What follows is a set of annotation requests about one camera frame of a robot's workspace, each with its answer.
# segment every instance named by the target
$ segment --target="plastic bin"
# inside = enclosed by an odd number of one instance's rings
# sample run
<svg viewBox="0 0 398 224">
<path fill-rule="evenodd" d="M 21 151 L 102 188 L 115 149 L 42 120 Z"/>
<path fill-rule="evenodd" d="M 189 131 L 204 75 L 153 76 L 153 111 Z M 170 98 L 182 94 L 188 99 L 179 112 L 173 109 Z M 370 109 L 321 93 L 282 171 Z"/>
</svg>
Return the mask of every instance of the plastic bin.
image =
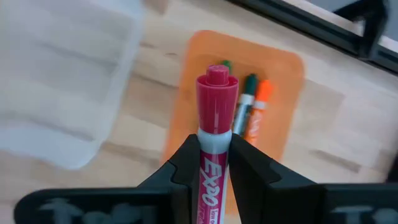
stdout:
<svg viewBox="0 0 398 224">
<path fill-rule="evenodd" d="M 108 137 L 142 36 L 134 0 L 0 1 L 0 149 L 67 169 Z"/>
</svg>

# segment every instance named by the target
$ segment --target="orange marker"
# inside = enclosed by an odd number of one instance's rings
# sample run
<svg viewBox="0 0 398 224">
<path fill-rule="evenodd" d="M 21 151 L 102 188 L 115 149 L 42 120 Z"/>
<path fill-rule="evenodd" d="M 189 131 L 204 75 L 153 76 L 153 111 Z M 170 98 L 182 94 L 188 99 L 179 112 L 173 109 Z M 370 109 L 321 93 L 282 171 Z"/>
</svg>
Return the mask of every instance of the orange marker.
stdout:
<svg viewBox="0 0 398 224">
<path fill-rule="evenodd" d="M 260 132 L 261 120 L 264 116 L 264 111 L 267 109 L 267 102 L 271 92 L 272 86 L 269 80 L 260 81 L 257 86 L 256 99 L 254 101 L 249 123 L 244 135 L 244 139 L 253 146 L 256 146 L 256 141 Z"/>
</svg>

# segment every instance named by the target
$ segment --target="black holder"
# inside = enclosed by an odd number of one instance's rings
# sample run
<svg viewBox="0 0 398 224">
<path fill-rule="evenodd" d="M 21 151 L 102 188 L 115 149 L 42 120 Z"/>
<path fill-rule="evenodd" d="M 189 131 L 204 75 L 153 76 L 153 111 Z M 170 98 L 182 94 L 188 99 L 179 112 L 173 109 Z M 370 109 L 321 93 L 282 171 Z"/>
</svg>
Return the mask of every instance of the black holder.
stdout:
<svg viewBox="0 0 398 224">
<path fill-rule="evenodd" d="M 388 0 L 359 0 L 335 11 L 335 14 L 353 22 L 363 20 L 365 22 L 363 36 L 284 0 L 227 1 L 398 76 L 398 52 L 378 44 L 390 14 Z"/>
<path fill-rule="evenodd" d="M 40 190 L 18 202 L 14 219 L 16 224 L 196 223 L 199 153 L 197 136 L 189 135 L 137 187 Z M 243 224 L 398 221 L 398 184 L 316 184 L 235 134 L 229 173 Z"/>
</svg>

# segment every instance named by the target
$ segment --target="wooden table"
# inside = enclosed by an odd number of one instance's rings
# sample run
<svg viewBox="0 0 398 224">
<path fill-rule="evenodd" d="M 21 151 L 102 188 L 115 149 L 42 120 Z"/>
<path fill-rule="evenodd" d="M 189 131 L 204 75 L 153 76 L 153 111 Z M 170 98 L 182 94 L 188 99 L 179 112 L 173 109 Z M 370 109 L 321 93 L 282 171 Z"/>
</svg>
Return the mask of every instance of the wooden table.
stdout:
<svg viewBox="0 0 398 224">
<path fill-rule="evenodd" d="M 87 166 L 62 170 L 0 152 L 0 223 L 13 223 L 15 203 L 37 189 L 135 186 L 153 173 L 167 136 L 186 43 L 201 29 L 290 50 L 303 58 L 307 80 L 286 144 L 285 165 L 319 182 L 383 180 L 395 153 L 394 137 L 365 130 L 367 125 L 391 130 L 398 126 L 386 122 L 398 108 L 398 81 L 392 76 L 222 0 L 173 0 L 164 14 L 148 10 L 145 29 L 113 132 Z M 355 80 L 346 73 L 354 74 Z M 357 110 L 351 102 L 363 92 L 371 100 L 362 101 L 368 109 L 362 116 L 370 122 L 347 128 L 341 117 L 353 116 L 348 112 Z M 382 124 L 372 123 L 374 118 L 382 118 Z M 374 141 L 368 137 L 372 134 Z M 231 222 L 239 221 L 228 217 Z"/>
</svg>

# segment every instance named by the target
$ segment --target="dry erase marker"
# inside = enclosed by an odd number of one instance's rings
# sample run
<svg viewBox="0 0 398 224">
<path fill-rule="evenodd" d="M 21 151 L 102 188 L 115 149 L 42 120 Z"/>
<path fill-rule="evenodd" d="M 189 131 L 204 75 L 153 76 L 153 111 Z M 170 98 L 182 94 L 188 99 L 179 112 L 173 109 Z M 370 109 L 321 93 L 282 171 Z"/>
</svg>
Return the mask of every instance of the dry erase marker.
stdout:
<svg viewBox="0 0 398 224">
<path fill-rule="evenodd" d="M 233 133 L 240 136 L 243 136 L 251 114 L 251 106 L 253 105 L 257 83 L 258 80 L 255 74 L 250 74 L 246 77 L 244 92 L 239 97 L 239 105 L 235 112 Z"/>
<path fill-rule="evenodd" d="M 220 65 L 225 65 L 229 69 L 229 74 L 232 74 L 232 63 L 229 60 L 224 60 L 220 63 Z"/>
<path fill-rule="evenodd" d="M 267 109 L 267 102 L 272 92 L 272 86 L 269 80 L 263 80 L 259 83 L 256 93 L 256 99 L 252 107 L 252 113 L 249 118 L 249 123 L 246 128 L 246 133 L 244 139 L 256 146 L 260 124 L 262 117 L 264 116 L 264 111 Z"/>
<path fill-rule="evenodd" d="M 196 86 L 201 149 L 197 224 L 222 224 L 238 79 L 229 76 L 228 67 L 211 65 Z"/>
</svg>

